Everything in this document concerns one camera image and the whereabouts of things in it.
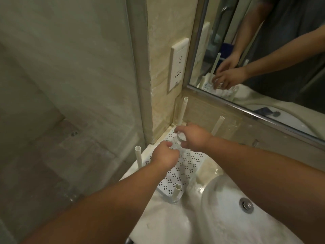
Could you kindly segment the white perforated shelf tray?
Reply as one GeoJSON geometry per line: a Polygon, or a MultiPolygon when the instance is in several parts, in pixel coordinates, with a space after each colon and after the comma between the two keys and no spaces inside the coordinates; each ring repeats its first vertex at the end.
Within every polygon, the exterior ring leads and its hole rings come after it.
{"type": "MultiPolygon", "coordinates": [[[[163,136],[163,140],[171,142],[174,129],[175,127],[171,128],[171,130],[163,136]]],[[[175,184],[178,183],[182,185],[182,197],[190,181],[195,176],[206,157],[204,153],[198,153],[191,150],[190,152],[180,153],[176,166],[165,174],[164,178],[159,182],[156,191],[161,194],[165,201],[174,204],[172,194],[175,184]]]]}

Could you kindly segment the person's right hand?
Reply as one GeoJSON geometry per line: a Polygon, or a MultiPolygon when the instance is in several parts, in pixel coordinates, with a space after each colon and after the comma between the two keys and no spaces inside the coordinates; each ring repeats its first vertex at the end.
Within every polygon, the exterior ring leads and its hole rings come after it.
{"type": "Polygon", "coordinates": [[[187,123],[186,127],[190,134],[190,150],[194,152],[204,152],[209,139],[213,137],[212,134],[193,123],[187,123]]]}

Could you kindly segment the grey shower door frame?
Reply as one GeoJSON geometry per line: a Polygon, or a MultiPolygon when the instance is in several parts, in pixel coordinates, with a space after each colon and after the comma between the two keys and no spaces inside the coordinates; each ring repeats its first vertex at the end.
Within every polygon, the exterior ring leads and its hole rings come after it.
{"type": "Polygon", "coordinates": [[[126,0],[126,6],[132,41],[144,139],[146,145],[149,145],[154,142],[154,135],[147,0],[126,0]]]}

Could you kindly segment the person's right forearm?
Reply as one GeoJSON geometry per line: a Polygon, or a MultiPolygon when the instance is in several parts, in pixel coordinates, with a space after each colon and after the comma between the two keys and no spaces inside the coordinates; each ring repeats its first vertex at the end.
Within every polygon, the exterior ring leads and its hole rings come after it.
{"type": "Polygon", "coordinates": [[[246,196],[305,244],[325,244],[325,172],[216,137],[205,139],[202,151],[246,196]]]}

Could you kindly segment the glass shower door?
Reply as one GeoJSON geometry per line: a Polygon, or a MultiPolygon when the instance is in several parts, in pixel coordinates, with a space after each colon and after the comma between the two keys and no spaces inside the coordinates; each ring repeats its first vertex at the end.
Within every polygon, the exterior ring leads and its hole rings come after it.
{"type": "Polygon", "coordinates": [[[15,117],[46,98],[65,118],[0,159],[3,221],[20,243],[119,181],[145,139],[126,0],[0,0],[0,43],[41,90],[15,117]]]}

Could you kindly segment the wall mirror with metal frame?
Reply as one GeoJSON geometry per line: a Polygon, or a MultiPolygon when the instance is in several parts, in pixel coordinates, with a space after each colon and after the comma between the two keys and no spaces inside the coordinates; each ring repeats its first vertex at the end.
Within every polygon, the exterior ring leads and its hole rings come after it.
{"type": "Polygon", "coordinates": [[[325,0],[198,0],[183,87],[325,151],[325,0]]]}

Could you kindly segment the white wall socket panel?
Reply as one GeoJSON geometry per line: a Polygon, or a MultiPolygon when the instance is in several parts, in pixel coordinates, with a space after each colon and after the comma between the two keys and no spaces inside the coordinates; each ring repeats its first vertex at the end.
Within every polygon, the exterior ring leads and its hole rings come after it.
{"type": "Polygon", "coordinates": [[[170,55],[170,69],[169,69],[169,86],[170,92],[177,86],[184,76],[184,70],[187,60],[187,53],[189,47],[189,38],[177,42],[171,47],[170,55]]]}

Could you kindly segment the clear glass cup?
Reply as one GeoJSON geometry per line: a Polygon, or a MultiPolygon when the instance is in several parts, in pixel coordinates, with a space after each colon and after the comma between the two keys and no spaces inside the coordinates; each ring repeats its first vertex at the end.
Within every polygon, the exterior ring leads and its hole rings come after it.
{"type": "Polygon", "coordinates": [[[186,137],[184,133],[178,132],[178,133],[172,133],[172,140],[173,143],[171,149],[173,150],[179,150],[180,153],[182,152],[190,152],[190,149],[183,148],[181,146],[182,142],[186,141],[186,137]]]}

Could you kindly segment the person's left forearm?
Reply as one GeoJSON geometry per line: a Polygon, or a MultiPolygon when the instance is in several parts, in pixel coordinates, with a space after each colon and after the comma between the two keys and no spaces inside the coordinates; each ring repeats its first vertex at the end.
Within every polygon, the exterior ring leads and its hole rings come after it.
{"type": "Polygon", "coordinates": [[[22,244],[122,244],[173,166],[152,160],[127,178],[84,198],[22,244]]]}

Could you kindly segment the white sink basin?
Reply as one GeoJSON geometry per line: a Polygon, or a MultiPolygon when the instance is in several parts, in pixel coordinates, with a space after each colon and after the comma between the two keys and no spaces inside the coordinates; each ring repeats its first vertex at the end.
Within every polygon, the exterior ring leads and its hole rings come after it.
{"type": "Polygon", "coordinates": [[[199,213],[208,244],[304,244],[285,225],[253,203],[227,175],[205,187],[199,213]]]}

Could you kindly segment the person's left hand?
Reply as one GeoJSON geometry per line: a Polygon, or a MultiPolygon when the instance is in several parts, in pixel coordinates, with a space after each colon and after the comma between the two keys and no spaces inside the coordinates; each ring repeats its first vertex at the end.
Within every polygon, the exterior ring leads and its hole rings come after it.
{"type": "Polygon", "coordinates": [[[161,141],[151,155],[150,164],[165,173],[174,168],[179,160],[180,152],[172,149],[172,145],[170,141],[161,141]]]}

